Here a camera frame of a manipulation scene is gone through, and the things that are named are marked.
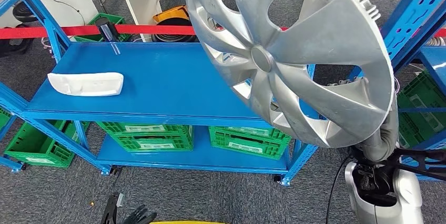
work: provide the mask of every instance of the black tire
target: black tire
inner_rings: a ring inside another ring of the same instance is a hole
[[[184,18],[174,17],[165,19],[164,21],[159,22],[157,25],[160,26],[192,26],[192,23]],[[153,42],[179,42],[179,43],[188,43],[194,42],[197,39],[195,35],[151,35]]]
[[[26,6],[25,2],[20,2],[13,8],[14,17],[22,23],[30,23],[37,21],[37,17],[34,13]]]
[[[25,24],[19,24],[16,26],[16,28],[24,27],[28,26]],[[0,57],[24,54],[31,47],[33,40],[34,38],[0,39]]]

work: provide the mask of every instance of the gray carpet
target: gray carpet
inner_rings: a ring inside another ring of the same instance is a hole
[[[233,0],[224,0],[234,8]],[[290,26],[297,18],[302,0],[276,0],[270,18],[276,24]],[[398,1],[376,0],[382,25]],[[164,9],[184,3],[162,0]],[[107,0],[110,13],[132,18],[124,0]],[[47,51],[35,40],[25,55],[0,58],[0,80],[31,99],[45,74],[54,66]],[[414,78],[415,68],[398,75],[402,85]],[[321,83],[344,78],[342,67],[317,67]],[[21,122],[14,124],[0,150],[15,134]],[[105,133],[90,126],[87,136],[96,153]],[[108,195],[125,194],[119,208],[119,220],[145,203],[158,212],[158,220],[208,220],[231,223],[324,223],[329,189],[344,150],[319,149],[297,174],[289,188],[279,186],[271,175],[238,174],[193,170],[125,167],[121,175],[104,177],[92,165],[75,157],[68,169],[30,166],[12,174],[0,167],[0,223],[99,223]],[[441,182],[421,182],[425,223],[446,223],[446,186]],[[334,193],[330,223],[357,223],[350,211],[345,181],[341,176]]]

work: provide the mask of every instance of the black cable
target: black cable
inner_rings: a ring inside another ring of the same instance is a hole
[[[330,197],[328,198],[327,215],[325,217],[325,224],[328,224],[328,217],[330,214],[331,197],[333,196],[333,191],[334,191],[336,182],[338,181],[339,174],[341,173],[342,167],[346,164],[347,161],[349,161],[351,159],[352,159],[352,157],[348,156],[344,159],[344,161],[342,161],[341,165],[339,166],[338,172],[336,173],[336,176],[334,177],[335,179],[333,181],[333,185],[331,185]]]
[[[84,26],[85,26],[85,19],[84,19],[84,17],[82,16],[82,14],[80,13],[80,10],[78,10],[78,9],[76,9],[75,7],[69,5],[68,3],[61,2],[61,1],[58,1],[58,0],[53,0],[53,1],[54,1],[54,2],[57,2],[57,3],[64,4],[64,5],[67,5],[67,6],[71,7],[72,9],[74,9],[74,10],[80,15],[80,17],[82,18],[82,22],[84,23]]]

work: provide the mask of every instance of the shelf caster wheel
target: shelf caster wheel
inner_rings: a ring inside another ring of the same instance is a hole
[[[274,175],[273,179],[274,182],[281,184],[282,178],[279,175]]]

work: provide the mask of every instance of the shelf post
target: shelf post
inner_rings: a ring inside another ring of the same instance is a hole
[[[280,184],[283,186],[291,186],[291,180],[317,149],[318,146],[304,144],[301,141],[296,140],[291,162],[287,164],[288,172],[281,176]]]

